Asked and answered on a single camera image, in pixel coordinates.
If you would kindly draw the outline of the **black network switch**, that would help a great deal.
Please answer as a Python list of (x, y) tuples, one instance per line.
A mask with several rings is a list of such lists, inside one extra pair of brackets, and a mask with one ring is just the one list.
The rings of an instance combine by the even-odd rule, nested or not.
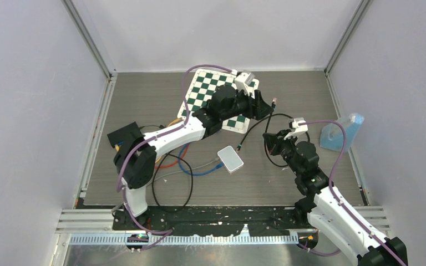
[(136, 122), (132, 122), (127, 126), (108, 133), (107, 137), (112, 148), (115, 148), (116, 145), (122, 146), (123, 144), (128, 144), (130, 148), (133, 148), (144, 139), (144, 135), (141, 133), (140, 127)]

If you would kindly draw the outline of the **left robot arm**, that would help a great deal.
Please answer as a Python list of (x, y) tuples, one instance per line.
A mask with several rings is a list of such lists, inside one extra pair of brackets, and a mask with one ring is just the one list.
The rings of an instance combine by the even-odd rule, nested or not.
[(232, 117), (242, 115), (261, 120), (272, 111), (272, 106), (264, 101), (259, 90), (247, 93), (222, 85), (217, 87), (205, 106), (189, 114), (183, 123), (145, 134), (138, 127), (132, 129), (114, 156), (119, 174), (116, 189), (123, 193), (127, 223), (134, 229), (147, 225), (146, 186), (153, 177), (158, 158), (182, 145), (217, 133), (224, 121)]

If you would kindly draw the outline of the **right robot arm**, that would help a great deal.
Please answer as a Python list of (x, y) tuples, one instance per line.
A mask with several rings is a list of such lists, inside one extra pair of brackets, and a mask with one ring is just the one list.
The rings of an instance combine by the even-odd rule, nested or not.
[(320, 169), (315, 145), (288, 139), (287, 134), (281, 130), (262, 136), (267, 153), (282, 157), (296, 175), (295, 183), (304, 197), (295, 203), (295, 222), (319, 230), (353, 265), (408, 265), (402, 240), (389, 238), (364, 219)]

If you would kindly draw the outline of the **white router box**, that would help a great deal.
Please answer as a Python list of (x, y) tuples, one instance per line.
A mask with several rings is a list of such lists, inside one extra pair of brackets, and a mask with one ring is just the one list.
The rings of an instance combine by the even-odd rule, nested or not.
[(229, 173), (233, 173), (244, 166), (244, 162), (232, 146), (226, 146), (219, 150), (217, 156)]

